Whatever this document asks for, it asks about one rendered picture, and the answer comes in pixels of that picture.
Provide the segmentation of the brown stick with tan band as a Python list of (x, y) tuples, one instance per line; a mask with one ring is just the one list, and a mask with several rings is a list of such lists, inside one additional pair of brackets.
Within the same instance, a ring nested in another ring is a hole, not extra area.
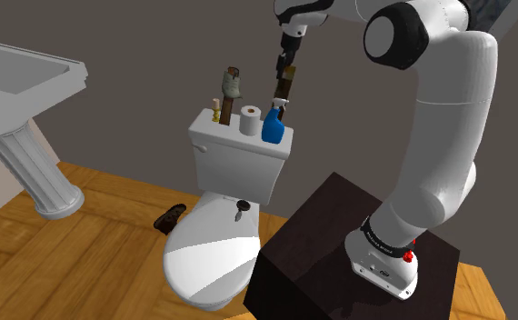
[(294, 80), (295, 66), (287, 66), (282, 74), (277, 77), (277, 86), (275, 88), (274, 97), (287, 99)]

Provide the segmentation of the small black round-headed object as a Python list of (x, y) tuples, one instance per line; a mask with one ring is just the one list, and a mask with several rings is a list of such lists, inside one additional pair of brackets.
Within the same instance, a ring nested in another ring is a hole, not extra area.
[(243, 212), (250, 210), (251, 205), (245, 200), (238, 200), (236, 202), (236, 207), (237, 207), (238, 211), (235, 214), (234, 220), (235, 220), (235, 222), (238, 222), (242, 218)]

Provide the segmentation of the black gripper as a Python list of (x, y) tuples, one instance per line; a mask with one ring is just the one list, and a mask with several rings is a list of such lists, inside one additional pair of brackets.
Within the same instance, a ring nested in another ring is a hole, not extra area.
[(278, 55), (276, 63), (276, 78), (280, 79), (286, 67), (293, 63), (293, 55), (299, 50), (302, 42), (301, 36), (282, 34), (280, 45), (282, 53)]

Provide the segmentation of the white toilet paper roll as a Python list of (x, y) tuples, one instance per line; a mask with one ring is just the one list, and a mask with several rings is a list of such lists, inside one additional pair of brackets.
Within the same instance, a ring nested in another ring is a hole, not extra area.
[(245, 105), (241, 108), (239, 131), (243, 135), (259, 135), (262, 129), (261, 110), (253, 105)]

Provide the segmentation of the dark robot stand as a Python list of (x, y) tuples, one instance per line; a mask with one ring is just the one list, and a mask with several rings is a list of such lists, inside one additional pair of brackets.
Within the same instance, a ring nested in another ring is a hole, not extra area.
[(356, 275), (346, 235), (380, 200), (333, 173), (262, 247), (244, 298), (256, 320), (449, 320), (459, 250), (416, 240), (415, 292), (405, 301)]

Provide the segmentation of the brown stick with grey cloth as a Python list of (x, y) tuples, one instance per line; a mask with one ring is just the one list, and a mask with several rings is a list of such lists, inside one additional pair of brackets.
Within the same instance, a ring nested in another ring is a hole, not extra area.
[(224, 71), (222, 80), (223, 102), (219, 123), (221, 125), (230, 125), (232, 106), (235, 99), (241, 98), (240, 92), (240, 71), (237, 67), (229, 66)]

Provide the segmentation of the white pedestal sink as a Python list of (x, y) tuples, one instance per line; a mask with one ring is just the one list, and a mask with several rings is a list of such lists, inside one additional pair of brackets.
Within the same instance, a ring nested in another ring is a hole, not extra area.
[(85, 196), (35, 140), (29, 121), (86, 88), (85, 64), (0, 44), (0, 161), (47, 220), (68, 217)]

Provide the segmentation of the blue spray bottle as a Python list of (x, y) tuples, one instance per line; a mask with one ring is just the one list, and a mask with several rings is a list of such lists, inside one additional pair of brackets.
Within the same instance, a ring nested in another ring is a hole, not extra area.
[(288, 103), (287, 99), (274, 98), (272, 107), (263, 121), (262, 140), (270, 144), (280, 144), (283, 136), (285, 126), (278, 118), (280, 112)]

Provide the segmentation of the dark brown oblong object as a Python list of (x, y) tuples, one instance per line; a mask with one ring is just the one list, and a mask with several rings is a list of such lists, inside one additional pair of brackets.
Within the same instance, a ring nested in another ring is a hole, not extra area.
[(185, 204), (173, 205), (154, 221), (154, 229), (165, 235), (169, 235), (177, 225), (179, 217), (185, 210)]

